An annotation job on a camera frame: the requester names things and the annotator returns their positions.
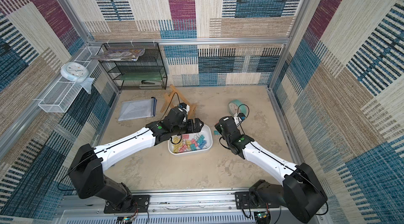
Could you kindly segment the white plastic storage box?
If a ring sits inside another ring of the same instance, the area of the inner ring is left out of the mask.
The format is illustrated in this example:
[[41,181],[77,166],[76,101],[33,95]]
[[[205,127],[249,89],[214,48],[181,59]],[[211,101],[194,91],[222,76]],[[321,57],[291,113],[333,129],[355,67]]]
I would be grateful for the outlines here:
[[213,146],[213,136],[207,125],[202,127],[199,133],[183,134],[174,136],[168,142],[168,150],[175,156],[189,156],[204,153]]

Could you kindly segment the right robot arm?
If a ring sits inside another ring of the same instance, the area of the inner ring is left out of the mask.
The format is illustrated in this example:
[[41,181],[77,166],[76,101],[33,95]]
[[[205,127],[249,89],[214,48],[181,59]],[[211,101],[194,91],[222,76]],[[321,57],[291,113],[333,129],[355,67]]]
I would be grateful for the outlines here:
[[233,117],[221,118],[215,129],[235,155],[261,167],[278,181],[259,180],[248,189],[247,206],[285,207],[300,222],[307,224],[318,214],[328,197],[313,169],[305,163],[288,162],[241,133]]

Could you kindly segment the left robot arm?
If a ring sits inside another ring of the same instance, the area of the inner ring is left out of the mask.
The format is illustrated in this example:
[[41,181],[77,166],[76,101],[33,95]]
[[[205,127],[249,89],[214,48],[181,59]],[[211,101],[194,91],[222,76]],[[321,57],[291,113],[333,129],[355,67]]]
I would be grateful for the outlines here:
[[115,212],[135,211],[135,199],[123,183],[108,178],[104,172],[119,161],[165,141],[202,131],[204,123],[190,119],[186,105],[172,108],[162,120],[154,121],[139,131],[106,145],[79,148],[68,170],[68,176],[81,199],[98,197],[104,199],[107,208]]

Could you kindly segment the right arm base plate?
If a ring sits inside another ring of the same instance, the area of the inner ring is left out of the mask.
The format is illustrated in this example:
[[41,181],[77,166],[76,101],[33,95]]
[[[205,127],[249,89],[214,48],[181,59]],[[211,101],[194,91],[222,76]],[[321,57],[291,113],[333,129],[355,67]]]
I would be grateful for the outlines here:
[[280,204],[262,200],[260,197],[249,191],[239,191],[234,193],[237,209],[259,209],[259,208],[279,208]]

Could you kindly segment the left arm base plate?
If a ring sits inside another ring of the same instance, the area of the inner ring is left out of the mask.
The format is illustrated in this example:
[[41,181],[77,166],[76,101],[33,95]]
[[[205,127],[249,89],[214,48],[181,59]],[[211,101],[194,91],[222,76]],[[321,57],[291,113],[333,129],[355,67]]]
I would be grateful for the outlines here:
[[122,203],[115,205],[106,201],[104,208],[105,214],[113,213],[135,213],[147,212],[150,202],[150,195],[131,195],[124,199]]

